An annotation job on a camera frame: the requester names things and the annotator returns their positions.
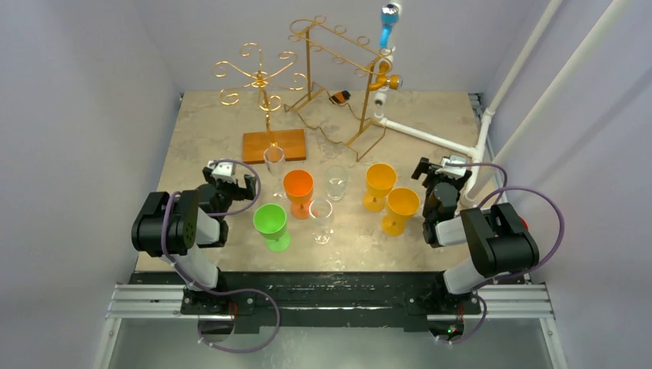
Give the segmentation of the tall clear flute glass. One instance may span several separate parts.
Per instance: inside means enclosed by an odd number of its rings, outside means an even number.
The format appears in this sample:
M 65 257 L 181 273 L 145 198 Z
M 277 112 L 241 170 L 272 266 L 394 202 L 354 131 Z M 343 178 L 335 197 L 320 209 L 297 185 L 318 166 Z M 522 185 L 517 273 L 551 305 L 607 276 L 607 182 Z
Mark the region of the tall clear flute glass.
M 273 197 L 276 200 L 287 198 L 282 185 L 285 155 L 282 148 L 271 146 L 264 151 L 264 162 L 273 180 Z

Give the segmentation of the gold scroll glass rack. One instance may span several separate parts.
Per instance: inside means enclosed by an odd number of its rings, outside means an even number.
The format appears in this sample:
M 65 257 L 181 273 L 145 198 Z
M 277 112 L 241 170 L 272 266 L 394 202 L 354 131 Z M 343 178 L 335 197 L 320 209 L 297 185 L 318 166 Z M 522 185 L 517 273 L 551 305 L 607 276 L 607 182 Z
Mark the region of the gold scroll glass rack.
M 264 112 L 265 131 L 269 141 L 268 147 L 279 148 L 278 140 L 271 129 L 271 113 L 277 111 L 281 107 L 282 99 L 278 94 L 274 95 L 268 93 L 267 88 L 279 88 L 285 91 L 305 90 L 308 86 L 308 77 L 301 72 L 295 72 L 292 75 L 293 85 L 283 86 L 275 84 L 273 82 L 274 78 L 292 67 L 298 60 L 298 55 L 292 51 L 280 52 L 278 59 L 286 62 L 286 65 L 276 72 L 268 73 L 264 69 L 264 56 L 259 44 L 248 42 L 243 44 L 240 48 L 242 58 L 251 57 L 254 52 L 258 53 L 258 68 L 253 72 L 245 71 L 230 61 L 218 61 L 213 65 L 211 72 L 216 78 L 226 77 L 228 75 L 228 68 L 231 68 L 249 79 L 249 82 L 242 86 L 223 88 L 219 91 L 218 99 L 223 105 L 236 105 L 240 101 L 240 90 L 246 88 L 253 88 L 256 90 L 258 92 L 258 107 Z

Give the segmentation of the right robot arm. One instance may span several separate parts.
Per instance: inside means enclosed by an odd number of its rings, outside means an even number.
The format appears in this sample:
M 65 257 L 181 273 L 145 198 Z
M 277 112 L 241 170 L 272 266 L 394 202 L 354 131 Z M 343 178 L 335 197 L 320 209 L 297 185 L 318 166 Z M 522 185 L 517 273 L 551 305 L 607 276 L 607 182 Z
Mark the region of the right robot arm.
M 469 256 L 435 278 L 431 301 L 443 313 L 461 304 L 482 282 L 499 274 L 526 271 L 538 264 L 540 253 L 527 225 L 508 203 L 489 209 L 459 211 L 461 192 L 471 178 L 464 163 L 435 164 L 421 158 L 411 178 L 426 189 L 422 211 L 424 241 L 432 248 L 466 244 Z

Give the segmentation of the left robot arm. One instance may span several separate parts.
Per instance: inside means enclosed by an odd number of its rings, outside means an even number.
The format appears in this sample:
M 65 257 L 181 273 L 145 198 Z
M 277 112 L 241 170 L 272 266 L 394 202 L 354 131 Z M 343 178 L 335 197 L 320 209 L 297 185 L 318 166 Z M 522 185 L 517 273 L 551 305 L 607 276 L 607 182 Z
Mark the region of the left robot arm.
M 202 250 L 225 246 L 226 214 L 235 201 L 255 201 L 258 177 L 245 174 L 240 186 L 231 162 L 207 165 L 202 174 L 205 183 L 195 189 L 150 193 L 132 225 L 131 242 L 136 251 L 167 261 L 189 291 L 201 291 L 199 304 L 220 314 L 229 304 L 226 280 Z

